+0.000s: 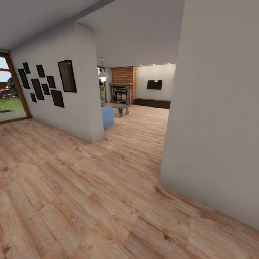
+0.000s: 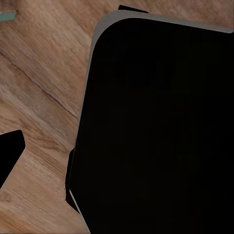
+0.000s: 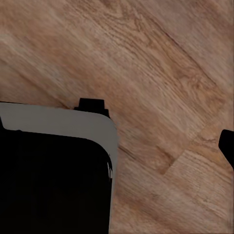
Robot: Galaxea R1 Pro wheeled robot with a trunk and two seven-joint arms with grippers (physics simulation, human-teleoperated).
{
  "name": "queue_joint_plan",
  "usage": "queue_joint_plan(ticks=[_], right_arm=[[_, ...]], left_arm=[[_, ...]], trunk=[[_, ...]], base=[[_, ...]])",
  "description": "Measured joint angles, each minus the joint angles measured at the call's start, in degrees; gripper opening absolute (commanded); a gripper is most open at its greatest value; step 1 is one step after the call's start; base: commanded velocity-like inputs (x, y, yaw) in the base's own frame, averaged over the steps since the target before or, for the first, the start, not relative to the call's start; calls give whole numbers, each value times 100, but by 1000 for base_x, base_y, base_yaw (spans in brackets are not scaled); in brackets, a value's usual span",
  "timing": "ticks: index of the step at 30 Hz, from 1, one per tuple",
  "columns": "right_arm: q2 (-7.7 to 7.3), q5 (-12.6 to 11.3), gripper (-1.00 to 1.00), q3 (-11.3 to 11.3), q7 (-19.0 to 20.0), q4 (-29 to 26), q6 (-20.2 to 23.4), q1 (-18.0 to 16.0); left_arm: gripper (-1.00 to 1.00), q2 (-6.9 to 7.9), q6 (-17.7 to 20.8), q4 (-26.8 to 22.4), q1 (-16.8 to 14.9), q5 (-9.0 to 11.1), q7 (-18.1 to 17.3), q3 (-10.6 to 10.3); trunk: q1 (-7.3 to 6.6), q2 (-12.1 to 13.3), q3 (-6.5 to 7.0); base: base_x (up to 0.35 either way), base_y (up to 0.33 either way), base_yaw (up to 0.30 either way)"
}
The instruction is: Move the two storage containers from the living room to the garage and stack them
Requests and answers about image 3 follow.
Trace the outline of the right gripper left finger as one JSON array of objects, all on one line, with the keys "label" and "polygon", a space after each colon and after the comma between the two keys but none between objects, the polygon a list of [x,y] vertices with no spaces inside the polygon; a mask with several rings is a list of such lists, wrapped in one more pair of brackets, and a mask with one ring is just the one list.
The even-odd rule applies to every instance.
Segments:
[{"label": "right gripper left finger", "polygon": [[21,130],[0,135],[0,188],[25,149]]}]

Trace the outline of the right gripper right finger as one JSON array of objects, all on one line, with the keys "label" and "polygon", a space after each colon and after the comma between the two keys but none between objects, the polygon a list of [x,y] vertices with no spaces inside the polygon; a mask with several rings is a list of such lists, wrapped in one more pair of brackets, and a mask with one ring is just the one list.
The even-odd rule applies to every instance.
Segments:
[{"label": "right gripper right finger", "polygon": [[234,132],[222,130],[218,146],[234,169]]}]

